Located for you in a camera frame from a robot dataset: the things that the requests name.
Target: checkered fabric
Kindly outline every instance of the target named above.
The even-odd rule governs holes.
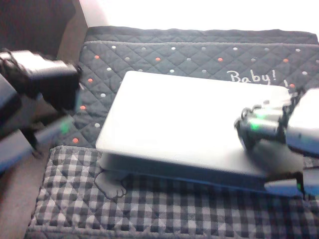
[[[319,201],[128,176],[107,199],[95,149],[51,150],[25,238],[318,238]],[[313,166],[305,159],[305,166]]]
[[[306,32],[93,27],[79,64],[82,108],[56,146],[95,148],[128,71],[271,84],[290,90],[319,87],[318,40]],[[236,72],[238,78],[232,79]]]

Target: brown floor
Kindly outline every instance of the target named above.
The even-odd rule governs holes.
[[[87,24],[78,0],[73,0],[76,14],[69,21],[60,43],[58,58],[77,62]],[[35,208],[39,188],[48,160],[49,145],[41,149],[44,156],[24,158],[0,178],[0,239],[24,237]]]

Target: robotic arm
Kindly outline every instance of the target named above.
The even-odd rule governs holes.
[[[245,108],[235,122],[239,139],[250,152],[258,141],[272,140],[286,144],[291,151],[319,158],[319,88],[303,89],[288,99],[265,101],[252,109]],[[285,196],[319,194],[319,168],[275,175],[267,179],[265,189]]]
[[[0,173],[66,133],[81,69],[30,51],[0,52]]]

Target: white background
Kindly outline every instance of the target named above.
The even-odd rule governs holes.
[[[319,35],[317,0],[80,0],[89,27],[293,30]]]

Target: plaid fabric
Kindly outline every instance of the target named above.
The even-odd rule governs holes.
[[[101,153],[51,150],[26,238],[59,232],[134,238],[318,238],[319,202],[145,176],[123,180],[109,200],[96,187]],[[306,166],[312,166],[307,159]]]

